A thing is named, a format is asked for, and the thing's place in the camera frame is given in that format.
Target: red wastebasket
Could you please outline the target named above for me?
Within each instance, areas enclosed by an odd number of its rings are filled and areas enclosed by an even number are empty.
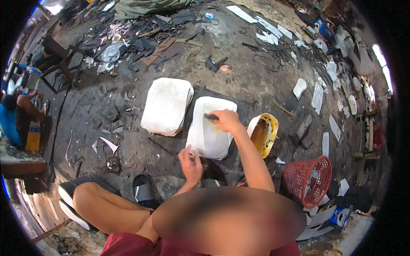
[[[305,187],[311,171],[316,167],[317,179],[310,182],[310,193],[305,196]],[[288,164],[283,172],[285,189],[297,197],[306,208],[315,207],[325,196],[332,179],[332,166],[329,158],[321,156],[310,161],[296,161]]]

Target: stack of white insoles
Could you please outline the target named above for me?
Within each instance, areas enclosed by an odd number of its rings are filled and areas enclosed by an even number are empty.
[[[214,97],[200,97],[195,102],[194,115],[188,131],[187,145],[191,145],[193,155],[222,160],[228,155],[232,134],[216,130],[212,121],[204,114],[214,110],[232,110],[236,112],[237,105],[232,101]]]
[[[155,80],[148,91],[141,127],[175,136],[182,130],[185,111],[193,95],[194,89],[188,81],[165,77]]]

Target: white shoe sole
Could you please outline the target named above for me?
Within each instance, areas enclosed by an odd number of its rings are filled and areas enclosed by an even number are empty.
[[[64,202],[66,202],[69,206],[74,208],[73,199],[61,186],[58,186],[58,193],[60,194]]]
[[[75,215],[70,208],[68,208],[63,202],[59,201],[61,210],[73,221],[75,221],[77,224],[82,226],[85,230],[90,231],[90,226],[81,218],[79,218],[77,215]]]

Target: yellow container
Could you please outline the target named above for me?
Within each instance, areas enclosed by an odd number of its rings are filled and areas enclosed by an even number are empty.
[[[250,121],[246,131],[262,158],[269,155],[278,126],[278,120],[269,113],[263,113]]]
[[[32,121],[28,130],[26,151],[38,152],[40,150],[40,135],[40,124]]]

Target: red shorts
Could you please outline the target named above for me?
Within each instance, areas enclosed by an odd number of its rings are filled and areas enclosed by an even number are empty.
[[[204,256],[204,254],[184,251],[160,238],[157,244],[132,233],[112,233],[106,241],[101,256]],[[269,256],[300,256],[299,247],[293,241],[271,251]]]

